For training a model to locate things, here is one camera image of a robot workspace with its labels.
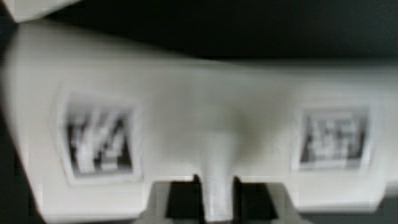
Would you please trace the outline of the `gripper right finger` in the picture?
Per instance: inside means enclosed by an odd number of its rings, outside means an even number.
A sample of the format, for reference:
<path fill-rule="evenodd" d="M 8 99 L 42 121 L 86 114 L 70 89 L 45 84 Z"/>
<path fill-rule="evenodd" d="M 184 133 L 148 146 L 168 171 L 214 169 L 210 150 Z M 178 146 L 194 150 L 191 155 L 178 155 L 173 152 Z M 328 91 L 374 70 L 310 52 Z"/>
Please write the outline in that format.
<path fill-rule="evenodd" d="M 313 224 L 299 214 L 283 183 L 233 181 L 233 224 Z"/>

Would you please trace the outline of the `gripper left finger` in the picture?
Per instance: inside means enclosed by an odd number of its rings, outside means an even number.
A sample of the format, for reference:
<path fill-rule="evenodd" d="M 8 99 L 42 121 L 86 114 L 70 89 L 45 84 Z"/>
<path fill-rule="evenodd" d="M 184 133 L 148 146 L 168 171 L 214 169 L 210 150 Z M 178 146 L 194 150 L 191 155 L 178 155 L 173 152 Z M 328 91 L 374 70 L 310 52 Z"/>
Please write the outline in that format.
<path fill-rule="evenodd" d="M 154 184 L 148 207 L 134 224 L 207 224 L 200 176 Z"/>

